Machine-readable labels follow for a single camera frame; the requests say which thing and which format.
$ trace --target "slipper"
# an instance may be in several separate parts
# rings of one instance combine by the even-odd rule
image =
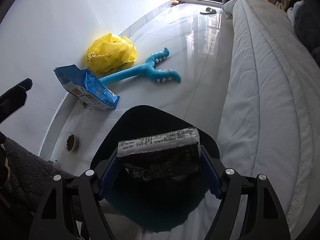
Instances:
[[[217,13],[217,11],[215,9],[207,7],[205,11],[201,11],[200,13],[201,14],[214,14],[214,13]]]

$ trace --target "white wall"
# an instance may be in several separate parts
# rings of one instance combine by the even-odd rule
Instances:
[[[91,43],[169,0],[16,0],[0,25],[0,95],[31,78],[26,105],[0,130],[38,154],[65,90],[53,69],[84,66]]]

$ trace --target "black package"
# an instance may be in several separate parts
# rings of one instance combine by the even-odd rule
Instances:
[[[118,143],[118,157],[135,180],[149,181],[198,171],[199,148],[198,130],[190,127],[121,141]]]

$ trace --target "blue dinosaur toy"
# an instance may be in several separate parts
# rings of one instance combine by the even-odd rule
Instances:
[[[167,48],[164,48],[163,52],[161,51],[159,53],[151,54],[151,56],[147,58],[145,64],[125,69],[117,73],[108,75],[106,77],[100,78],[100,81],[104,85],[109,85],[111,83],[133,76],[148,76],[151,80],[157,82],[165,82],[167,79],[175,79],[177,82],[180,83],[181,76],[178,74],[178,72],[172,71],[171,69],[168,69],[168,71],[166,69],[163,71],[154,69],[155,63],[158,63],[162,59],[166,59],[166,57],[169,56],[169,53],[169,50]]]

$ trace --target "marble floor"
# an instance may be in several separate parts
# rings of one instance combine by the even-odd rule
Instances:
[[[185,3],[168,8],[130,37],[139,54],[135,65],[144,63],[150,53],[167,47],[170,55],[157,64],[156,69],[176,70],[182,77],[181,83],[157,83],[148,77],[133,77],[115,83],[108,87],[120,96],[117,109],[113,111],[83,108],[78,101],[51,156],[58,160],[63,170],[78,176],[88,169],[113,125],[127,109],[136,105],[162,109],[195,125],[213,139],[217,138],[229,81],[233,26],[218,8],[215,15],[199,14],[206,7]],[[77,152],[63,150],[64,134],[68,132],[73,132],[79,139]],[[135,231],[131,223],[124,223],[127,228],[121,229],[118,224],[121,223],[111,229],[128,231],[130,235]],[[123,237],[134,239],[134,236]]]

